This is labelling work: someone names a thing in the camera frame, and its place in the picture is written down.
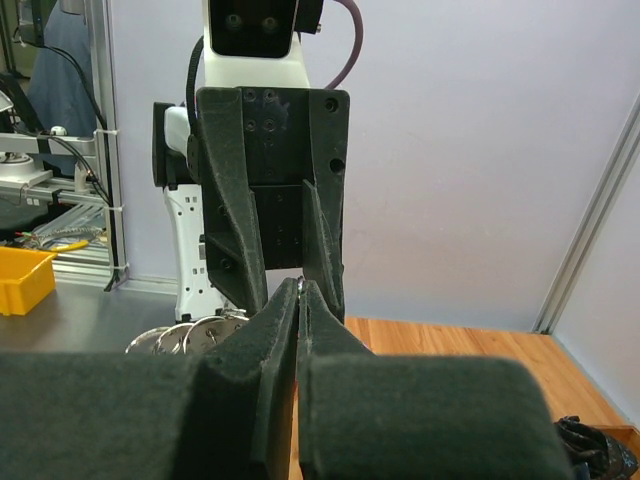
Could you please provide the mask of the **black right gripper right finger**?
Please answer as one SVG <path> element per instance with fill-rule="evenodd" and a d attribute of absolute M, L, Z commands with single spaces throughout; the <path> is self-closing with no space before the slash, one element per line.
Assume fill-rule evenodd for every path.
<path fill-rule="evenodd" d="M 543 392 L 521 363 L 379 355 L 299 295 L 298 442 L 307 479 L 568 479 Z"/>

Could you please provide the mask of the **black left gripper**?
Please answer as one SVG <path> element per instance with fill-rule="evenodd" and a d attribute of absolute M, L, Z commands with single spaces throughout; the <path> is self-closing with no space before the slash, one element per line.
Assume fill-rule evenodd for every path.
<path fill-rule="evenodd" d="M 256 313 L 267 302 L 267 272 L 299 268 L 343 321 L 349 95 L 204 87 L 196 100 L 210 282 Z"/>

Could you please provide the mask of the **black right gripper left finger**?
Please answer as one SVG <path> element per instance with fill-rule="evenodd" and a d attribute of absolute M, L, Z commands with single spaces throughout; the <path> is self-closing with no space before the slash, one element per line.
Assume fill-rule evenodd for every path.
<path fill-rule="evenodd" d="M 298 284 L 198 355 L 6 353 L 5 479 L 284 479 Z"/>

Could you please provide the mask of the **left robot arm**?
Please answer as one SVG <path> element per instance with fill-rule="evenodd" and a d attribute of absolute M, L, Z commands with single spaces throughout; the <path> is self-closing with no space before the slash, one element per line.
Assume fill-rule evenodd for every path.
<path fill-rule="evenodd" d="M 343 90 L 203 87 L 153 108 L 153 179 L 179 265 L 175 317 L 269 299 L 270 270 L 299 269 L 345 314 L 342 264 L 350 98 Z"/>

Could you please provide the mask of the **yellow plastic bin left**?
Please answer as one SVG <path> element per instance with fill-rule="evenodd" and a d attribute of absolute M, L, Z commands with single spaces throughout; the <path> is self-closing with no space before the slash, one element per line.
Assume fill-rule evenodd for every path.
<path fill-rule="evenodd" d="M 56 286 L 53 260 L 48 251 L 1 248 L 1 314 L 28 314 Z"/>

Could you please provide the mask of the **person in blue shirt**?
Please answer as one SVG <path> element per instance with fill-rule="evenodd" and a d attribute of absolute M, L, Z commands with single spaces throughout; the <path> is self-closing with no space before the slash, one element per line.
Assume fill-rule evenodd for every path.
<path fill-rule="evenodd" d="M 84 18 L 55 4 L 44 28 L 47 47 L 38 51 L 27 91 L 43 127 L 91 137 L 97 119 L 85 88 L 92 88 L 89 30 Z"/>

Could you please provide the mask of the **left aluminium frame post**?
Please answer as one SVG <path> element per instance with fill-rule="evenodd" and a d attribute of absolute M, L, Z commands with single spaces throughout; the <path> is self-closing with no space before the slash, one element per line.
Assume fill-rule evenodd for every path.
<path fill-rule="evenodd" d="M 96 116 L 96 154 L 100 181 L 109 198 L 108 206 L 105 209 L 105 219 L 110 279 L 105 290 L 111 292 L 124 283 L 129 274 L 129 263 L 125 251 L 124 203 L 120 182 L 119 128 L 112 32 L 109 6 L 106 1 L 86 1 L 84 6 L 91 48 L 93 92 L 100 110 Z"/>

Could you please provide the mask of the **aluminium frame post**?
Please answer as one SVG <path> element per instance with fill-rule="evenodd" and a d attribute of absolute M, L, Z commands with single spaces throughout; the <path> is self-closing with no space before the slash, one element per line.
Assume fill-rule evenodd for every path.
<path fill-rule="evenodd" d="M 96 154 L 100 181 L 109 198 L 108 206 L 105 209 L 105 219 L 110 279 L 105 290 L 111 292 L 124 283 L 129 274 L 129 263 L 125 251 L 124 203 L 120 182 L 119 128 L 112 32 L 109 6 L 106 1 L 86 1 L 84 6 L 91 48 L 93 92 L 100 110 L 96 116 Z"/>
<path fill-rule="evenodd" d="M 550 335 L 559 323 L 598 236 L 603 230 L 638 156 L 639 97 L 636 97 L 579 227 L 538 313 L 532 327 L 534 333 Z"/>

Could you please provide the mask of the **right aluminium frame post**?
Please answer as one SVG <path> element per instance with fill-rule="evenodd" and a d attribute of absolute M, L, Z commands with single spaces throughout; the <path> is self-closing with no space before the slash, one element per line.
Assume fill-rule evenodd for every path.
<path fill-rule="evenodd" d="M 534 333 L 550 335 L 559 323 L 598 236 L 603 230 L 638 156 L 639 97 L 636 97 L 579 227 L 538 313 L 532 327 Z"/>

